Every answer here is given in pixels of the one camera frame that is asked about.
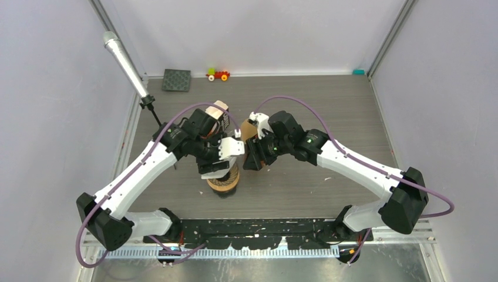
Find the coffee paper filter box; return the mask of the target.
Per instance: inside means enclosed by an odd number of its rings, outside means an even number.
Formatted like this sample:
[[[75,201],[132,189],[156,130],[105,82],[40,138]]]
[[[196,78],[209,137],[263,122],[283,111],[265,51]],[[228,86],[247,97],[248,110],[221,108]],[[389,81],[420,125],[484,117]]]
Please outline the coffee paper filter box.
[[[217,100],[214,106],[208,106],[205,109],[207,120],[204,124],[204,137],[224,132],[230,125],[230,118],[228,117],[229,107],[226,103]]]

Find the white paper coffee filter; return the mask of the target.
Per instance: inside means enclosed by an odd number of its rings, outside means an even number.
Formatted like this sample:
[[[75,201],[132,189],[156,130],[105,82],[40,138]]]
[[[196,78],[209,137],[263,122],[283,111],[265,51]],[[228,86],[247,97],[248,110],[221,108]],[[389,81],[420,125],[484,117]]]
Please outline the white paper coffee filter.
[[[201,175],[201,179],[220,179],[223,178],[229,171],[230,169],[234,166],[236,163],[236,157],[229,157],[226,160],[219,161],[215,163],[214,165],[219,165],[221,166],[221,169],[217,169],[214,172],[208,172],[205,174]]]

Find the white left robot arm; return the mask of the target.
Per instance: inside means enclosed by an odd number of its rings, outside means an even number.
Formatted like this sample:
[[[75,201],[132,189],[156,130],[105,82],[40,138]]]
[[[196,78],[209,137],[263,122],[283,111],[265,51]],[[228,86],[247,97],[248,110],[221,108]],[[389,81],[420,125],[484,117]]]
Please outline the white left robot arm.
[[[228,174],[235,158],[220,153],[230,138],[226,128],[234,120],[228,106],[217,101],[206,110],[198,105],[190,117],[177,125],[163,123],[141,154],[111,183],[94,195],[82,193],[76,206],[82,225],[76,236],[76,249],[89,231],[107,250],[114,251],[135,237],[153,237],[166,243],[181,240],[181,220],[169,209],[130,212],[130,206],[165,170],[186,156],[200,163],[202,179],[219,179]]]

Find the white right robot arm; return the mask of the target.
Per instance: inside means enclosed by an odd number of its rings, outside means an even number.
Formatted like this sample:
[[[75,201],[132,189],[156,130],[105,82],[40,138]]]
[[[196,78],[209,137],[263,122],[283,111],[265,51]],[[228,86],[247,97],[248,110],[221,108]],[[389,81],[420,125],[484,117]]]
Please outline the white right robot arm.
[[[347,205],[332,224],[335,235],[352,240],[360,231],[387,226],[411,234],[428,203],[421,172],[403,172],[383,166],[331,139],[318,129],[305,130],[292,114],[282,110],[272,116],[252,113],[241,127],[245,143],[243,169],[259,171],[278,156],[291,155],[301,162],[337,172],[366,187],[378,200],[361,206]]]

